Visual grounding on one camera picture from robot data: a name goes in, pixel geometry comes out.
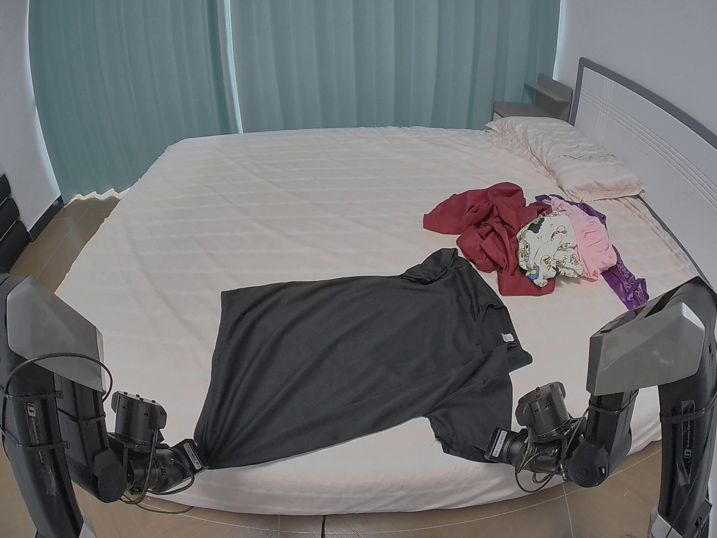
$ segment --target tile floor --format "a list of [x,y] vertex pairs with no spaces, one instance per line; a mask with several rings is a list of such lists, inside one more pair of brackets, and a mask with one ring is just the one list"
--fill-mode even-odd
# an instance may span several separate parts
[[[117,204],[117,199],[76,200],[61,210],[12,269],[33,275],[54,291]],[[345,514],[326,517],[331,538],[643,538],[659,493],[660,450],[652,443],[626,458],[596,489],[560,484],[515,500],[479,507],[428,512]],[[187,514],[152,514],[121,503],[102,504],[76,489],[81,507],[93,520],[97,538],[310,538],[318,537],[321,516],[266,516],[195,508]],[[173,510],[156,498],[150,506]],[[30,538],[30,518],[9,464],[0,453],[0,535]]]

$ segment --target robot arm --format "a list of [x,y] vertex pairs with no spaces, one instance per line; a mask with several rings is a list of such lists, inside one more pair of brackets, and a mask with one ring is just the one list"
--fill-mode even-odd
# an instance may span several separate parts
[[630,451],[638,390],[658,385],[662,480],[650,536],[706,537],[716,322],[717,296],[700,278],[610,321],[590,338],[586,417],[569,415],[561,383],[547,384],[518,402],[525,429],[496,429],[486,458],[597,486]]
[[38,538],[94,536],[72,481],[103,502],[133,502],[204,470],[193,440],[164,444],[167,415],[153,400],[115,392],[107,432],[102,335],[89,321],[33,278],[7,274],[0,309],[0,433]]

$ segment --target wall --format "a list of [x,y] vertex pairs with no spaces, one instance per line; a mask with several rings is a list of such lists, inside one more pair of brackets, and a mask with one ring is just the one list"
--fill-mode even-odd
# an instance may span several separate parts
[[29,7],[30,0],[0,0],[0,173],[27,229],[59,196],[32,93]]
[[585,56],[717,133],[717,0],[561,0],[555,78]]

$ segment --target white label sticker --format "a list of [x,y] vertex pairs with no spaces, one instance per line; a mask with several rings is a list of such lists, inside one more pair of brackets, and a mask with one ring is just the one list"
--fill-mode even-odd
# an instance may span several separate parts
[[503,448],[503,443],[506,442],[506,436],[508,435],[507,430],[501,430],[497,436],[496,446],[493,447],[493,452],[490,455],[496,458],[500,454],[500,449]]
[[186,455],[189,456],[189,460],[192,461],[192,464],[194,464],[194,468],[201,471],[202,463],[199,461],[199,457],[194,453],[192,445],[184,443],[184,452],[186,452]]

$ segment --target white bed sheet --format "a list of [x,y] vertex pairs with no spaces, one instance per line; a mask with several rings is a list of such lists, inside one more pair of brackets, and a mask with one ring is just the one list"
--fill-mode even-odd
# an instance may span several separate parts
[[[561,194],[495,132],[330,129],[183,140],[124,196],[58,296],[102,331],[115,389],[166,408],[164,434],[175,443],[193,435],[202,408],[220,291],[402,273],[454,247],[454,236],[422,228],[424,213],[453,193],[505,181],[521,185],[529,201]],[[637,198],[594,207],[651,296],[696,274]],[[495,274],[484,277],[497,290]],[[534,359],[512,374],[515,401],[560,380],[570,412],[582,414],[588,337],[623,312],[620,300],[602,279],[560,280],[552,295],[503,300]],[[656,389],[641,391],[632,429],[633,451],[659,438]],[[510,466],[444,454],[428,420],[417,418],[286,460],[207,471],[172,498],[229,511],[326,514],[456,508],[521,494]]]

